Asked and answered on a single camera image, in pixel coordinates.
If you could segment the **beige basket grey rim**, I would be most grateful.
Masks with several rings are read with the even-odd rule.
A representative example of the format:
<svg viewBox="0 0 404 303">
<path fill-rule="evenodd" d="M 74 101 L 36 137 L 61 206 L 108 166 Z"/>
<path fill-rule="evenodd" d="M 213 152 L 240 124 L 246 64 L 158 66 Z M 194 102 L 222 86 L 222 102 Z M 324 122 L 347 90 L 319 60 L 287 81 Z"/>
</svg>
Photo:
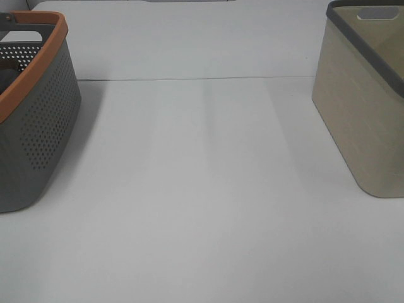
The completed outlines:
<svg viewBox="0 0 404 303">
<path fill-rule="evenodd" d="M 358 186 L 402 197 L 402 1 L 329 3 L 312 101 Z"/>
</svg>

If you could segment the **brown towel in basket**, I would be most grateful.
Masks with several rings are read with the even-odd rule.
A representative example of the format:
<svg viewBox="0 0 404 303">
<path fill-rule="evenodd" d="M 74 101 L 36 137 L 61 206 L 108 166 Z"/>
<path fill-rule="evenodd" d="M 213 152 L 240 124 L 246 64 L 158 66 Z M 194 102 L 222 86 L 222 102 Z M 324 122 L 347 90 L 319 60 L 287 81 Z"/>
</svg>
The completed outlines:
<svg viewBox="0 0 404 303">
<path fill-rule="evenodd" d="M 0 69 L 13 69 L 13 70 L 19 70 L 20 68 L 20 63 L 18 61 L 13 61 L 13 60 L 4 60 L 0 62 Z"/>
</svg>

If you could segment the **grey perforated basket orange rim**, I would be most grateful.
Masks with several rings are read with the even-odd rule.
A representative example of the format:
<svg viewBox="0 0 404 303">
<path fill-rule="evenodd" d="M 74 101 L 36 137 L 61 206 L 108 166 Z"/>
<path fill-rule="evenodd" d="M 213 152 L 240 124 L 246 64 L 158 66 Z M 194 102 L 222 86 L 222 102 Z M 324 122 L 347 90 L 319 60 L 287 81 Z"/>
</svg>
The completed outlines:
<svg viewBox="0 0 404 303">
<path fill-rule="evenodd" d="M 1 212 L 9 213 L 44 192 L 71 136 L 81 94 L 63 14 L 2 13 L 1 30 L 41 37 L 1 43 L 1 61 L 20 63 L 20 75 L 1 94 Z"/>
</svg>

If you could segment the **dark navy towel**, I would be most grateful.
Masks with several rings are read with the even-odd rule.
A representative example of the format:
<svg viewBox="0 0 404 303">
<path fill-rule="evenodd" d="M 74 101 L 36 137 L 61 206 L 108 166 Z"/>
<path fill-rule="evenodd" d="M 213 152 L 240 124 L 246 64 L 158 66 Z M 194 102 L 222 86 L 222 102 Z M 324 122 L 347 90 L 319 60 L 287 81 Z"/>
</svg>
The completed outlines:
<svg viewBox="0 0 404 303">
<path fill-rule="evenodd" d="M 2 94 L 19 75 L 20 72 L 15 69 L 0 70 L 0 94 Z"/>
</svg>

